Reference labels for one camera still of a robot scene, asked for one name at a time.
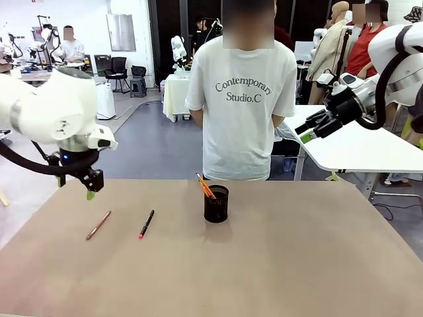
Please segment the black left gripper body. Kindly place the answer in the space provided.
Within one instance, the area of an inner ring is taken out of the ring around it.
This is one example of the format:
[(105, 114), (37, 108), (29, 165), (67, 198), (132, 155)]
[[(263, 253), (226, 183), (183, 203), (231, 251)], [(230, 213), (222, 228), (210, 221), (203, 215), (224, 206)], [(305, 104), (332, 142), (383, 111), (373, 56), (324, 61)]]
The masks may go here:
[(98, 160), (99, 152), (96, 149), (89, 149), (83, 152), (72, 152), (59, 149), (48, 156), (48, 165), (55, 168), (54, 176), (81, 174)]

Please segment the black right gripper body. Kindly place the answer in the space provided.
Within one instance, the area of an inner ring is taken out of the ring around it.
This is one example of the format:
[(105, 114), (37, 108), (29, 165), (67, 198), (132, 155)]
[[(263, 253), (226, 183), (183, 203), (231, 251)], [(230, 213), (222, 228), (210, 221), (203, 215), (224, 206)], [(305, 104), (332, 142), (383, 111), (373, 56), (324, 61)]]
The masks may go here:
[(325, 97), (325, 106), (332, 114), (332, 117), (340, 121), (342, 125), (349, 124), (361, 118), (364, 114), (360, 101), (349, 88), (335, 95), (332, 93), (327, 94)]

